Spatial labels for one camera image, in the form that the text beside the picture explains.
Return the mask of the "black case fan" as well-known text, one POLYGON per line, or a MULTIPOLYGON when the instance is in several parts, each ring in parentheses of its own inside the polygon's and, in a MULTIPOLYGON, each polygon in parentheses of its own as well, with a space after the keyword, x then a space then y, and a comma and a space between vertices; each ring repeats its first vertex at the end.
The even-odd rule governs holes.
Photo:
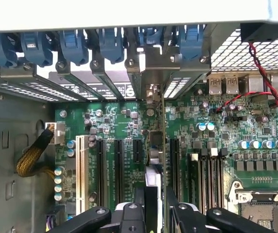
POLYGON ((278 24, 241 23, 242 42, 272 42, 278 39, 278 24))

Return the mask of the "black short expansion slot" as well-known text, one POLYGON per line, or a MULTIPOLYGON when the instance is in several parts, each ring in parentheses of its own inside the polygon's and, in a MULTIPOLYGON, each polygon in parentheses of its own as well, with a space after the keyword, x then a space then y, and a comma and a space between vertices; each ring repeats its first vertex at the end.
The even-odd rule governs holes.
POLYGON ((133 161, 135 163, 140 163, 143 160, 143 146, 141 139, 133 139, 132 147, 133 147, 133 161))

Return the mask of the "metal expansion slot cover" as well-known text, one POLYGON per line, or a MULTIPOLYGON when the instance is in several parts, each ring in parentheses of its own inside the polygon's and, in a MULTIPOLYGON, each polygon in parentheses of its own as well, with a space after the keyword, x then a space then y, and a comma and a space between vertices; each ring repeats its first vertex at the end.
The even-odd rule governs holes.
POLYGON ((90 63, 90 68, 93 76, 95 76, 101 83, 106 85, 106 87, 109 88, 117 100, 124 100, 121 92, 105 72, 104 58, 92 60, 90 63))
POLYGON ((80 94, 37 74, 37 65, 26 63, 23 64, 23 69, 27 73, 28 81, 21 83, 22 85, 50 94, 54 99, 60 99, 60 101, 88 102, 88 99, 80 94))
POLYGON ((142 97, 142 77, 140 71, 139 58, 128 57, 125 60, 125 68, 129 81, 132 85, 136 99, 141 100, 142 97))
POLYGON ((0 67, 0 93, 40 102, 61 101, 57 96, 27 86, 28 83, 36 82, 33 73, 33 67, 28 69, 22 65, 15 68, 0 67))
POLYGON ((190 89, 192 89, 199 82, 206 79, 210 75, 210 71, 194 77, 175 77, 170 82, 169 86, 163 93, 164 100, 176 100, 184 96, 190 89))
POLYGON ((100 101, 106 100, 99 92, 97 92, 92 87, 90 87, 89 85, 84 83, 81 79, 79 79, 74 74, 72 74, 71 70, 70 70, 70 63, 68 63, 66 60, 61 60, 56 63, 56 71, 59 76, 66 79, 68 82, 75 84, 78 87, 89 92, 94 97, 96 97, 98 100, 100 100, 100 101))

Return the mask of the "green motherboard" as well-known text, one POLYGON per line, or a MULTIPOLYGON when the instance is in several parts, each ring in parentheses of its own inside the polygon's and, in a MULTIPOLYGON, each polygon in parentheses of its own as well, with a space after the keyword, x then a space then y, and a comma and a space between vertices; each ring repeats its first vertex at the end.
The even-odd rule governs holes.
MULTIPOLYGON (((162 152, 158 108, 142 101, 59 104, 56 122, 65 123, 65 144, 56 145, 54 201, 58 217, 47 218, 46 229, 61 217, 76 217, 76 136, 88 136, 88 209, 98 206, 96 143, 105 146, 105 206, 114 211, 114 141, 124 141, 124 202, 133 202, 135 190, 147 185, 161 188, 162 168, 153 162, 162 152), (133 161, 133 139, 141 139, 143 160, 133 161)), ((208 95, 202 85, 179 100, 165 100, 166 187, 170 182, 169 140, 180 143, 180 200, 190 203, 188 155, 208 150, 206 164, 206 213, 209 209, 208 161, 210 148, 228 149, 224 161, 224 209, 233 181, 246 187, 278 184, 278 108, 269 91, 246 92, 236 97, 208 95)))

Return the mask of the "metal CPU socket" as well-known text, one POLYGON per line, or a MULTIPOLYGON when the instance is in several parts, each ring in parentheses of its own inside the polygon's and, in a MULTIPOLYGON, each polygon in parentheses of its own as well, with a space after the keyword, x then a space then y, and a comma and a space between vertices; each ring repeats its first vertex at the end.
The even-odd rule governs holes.
POLYGON ((226 201, 229 211, 278 233, 278 184, 255 188, 233 181, 226 201))

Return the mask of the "black long expansion slot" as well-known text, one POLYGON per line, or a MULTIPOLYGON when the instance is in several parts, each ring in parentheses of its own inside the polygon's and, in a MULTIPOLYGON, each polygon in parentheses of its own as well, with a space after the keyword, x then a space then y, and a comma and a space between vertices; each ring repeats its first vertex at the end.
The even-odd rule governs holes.
POLYGON ((180 143, 178 139, 169 140, 170 182, 178 200, 180 200, 180 143))
POLYGON ((116 202, 124 202, 124 141, 114 141, 115 195, 116 202))
POLYGON ((97 159, 97 188, 98 188, 98 206, 105 206, 105 175, 104 175, 104 165, 105 165, 105 146, 104 140, 99 139, 96 143, 96 159, 97 159))

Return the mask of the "metal USB port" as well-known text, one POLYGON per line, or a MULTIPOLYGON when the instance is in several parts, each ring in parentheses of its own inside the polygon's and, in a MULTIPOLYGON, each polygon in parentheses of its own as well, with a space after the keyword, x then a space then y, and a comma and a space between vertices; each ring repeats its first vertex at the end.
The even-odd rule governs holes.
POLYGON ((210 95, 222 94, 222 79, 220 76, 210 75, 208 77, 208 89, 210 95))
POLYGON ((228 76, 225 78, 226 82, 226 93, 227 94, 238 94, 239 93, 239 80, 236 76, 228 76))

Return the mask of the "white long expansion slot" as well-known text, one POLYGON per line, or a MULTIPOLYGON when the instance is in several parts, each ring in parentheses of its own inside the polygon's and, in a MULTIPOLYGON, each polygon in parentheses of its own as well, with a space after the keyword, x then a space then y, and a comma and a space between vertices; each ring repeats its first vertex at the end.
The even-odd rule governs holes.
POLYGON ((88 136, 76 136, 76 215, 88 207, 88 136))

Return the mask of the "white power connector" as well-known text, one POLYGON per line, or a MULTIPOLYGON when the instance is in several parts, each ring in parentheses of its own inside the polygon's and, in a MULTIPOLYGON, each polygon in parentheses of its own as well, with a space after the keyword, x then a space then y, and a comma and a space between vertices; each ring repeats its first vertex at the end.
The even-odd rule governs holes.
POLYGON ((54 126, 53 138, 50 145, 64 145, 65 144, 65 123, 64 122, 46 122, 45 127, 54 126))

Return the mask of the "black RAM slot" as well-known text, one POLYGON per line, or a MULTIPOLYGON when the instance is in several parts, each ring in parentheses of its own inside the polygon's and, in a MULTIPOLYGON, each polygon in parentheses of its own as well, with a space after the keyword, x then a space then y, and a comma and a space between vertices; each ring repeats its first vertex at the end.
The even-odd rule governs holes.
POLYGON ((188 184, 189 184, 189 202, 194 204, 200 210, 200 181, 199 181, 199 160, 198 154, 190 153, 188 155, 188 184))
POLYGON ((209 209, 218 205, 217 196, 217 148, 210 148, 208 161, 208 192, 209 192, 209 209))
POLYGON ((208 158, 208 150, 207 149, 201 149, 199 153, 199 168, 200 168, 200 208, 202 214, 206 214, 206 164, 207 164, 207 158, 208 158))
POLYGON ((224 161, 228 155, 227 148, 221 148, 217 158, 217 181, 218 181, 218 207, 224 207, 224 161))

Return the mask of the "grey metal PC case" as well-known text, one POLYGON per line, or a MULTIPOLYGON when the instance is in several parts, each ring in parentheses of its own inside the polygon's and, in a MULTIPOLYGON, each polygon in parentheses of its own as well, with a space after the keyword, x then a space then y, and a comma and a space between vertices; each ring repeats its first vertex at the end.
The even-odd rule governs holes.
MULTIPOLYGON (((51 66, 37 65, 37 74, 49 79, 56 71, 56 63, 63 56, 59 31, 84 30, 89 53, 87 64, 73 71, 91 71, 92 60, 100 54, 98 29, 122 28, 124 60, 111 64, 104 58, 105 72, 125 71, 128 57, 139 58, 140 71, 145 70, 147 46, 139 44, 139 27, 164 27, 162 45, 177 47, 178 26, 206 24, 205 45, 210 49, 206 63, 198 59, 181 61, 175 77, 194 77, 210 71, 222 79, 222 94, 236 97, 248 92, 246 77, 261 75, 264 91, 269 91, 278 108, 278 39, 272 42, 247 43, 241 41, 241 23, 278 24, 278 0, 0 0, 0 33, 8 36, 15 47, 17 66, 33 64, 23 53, 20 34, 45 32, 51 43, 51 66), (225 78, 236 76, 239 93, 227 94, 225 78)), ((192 89, 202 85, 209 94, 208 75, 192 89)), ((61 217, 59 225, 46 229, 49 216, 58 217, 54 201, 56 145, 50 145, 59 104, 92 102, 129 102, 134 100, 89 100, 88 102, 40 102, 0 93, 0 233, 65 233, 61 217)))

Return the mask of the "metal network port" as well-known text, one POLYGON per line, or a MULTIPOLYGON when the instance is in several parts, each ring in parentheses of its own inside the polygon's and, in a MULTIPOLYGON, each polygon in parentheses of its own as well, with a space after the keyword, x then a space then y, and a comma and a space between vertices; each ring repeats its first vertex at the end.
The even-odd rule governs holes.
POLYGON ((246 90, 248 92, 263 92, 264 80, 261 75, 248 75, 246 77, 246 90))

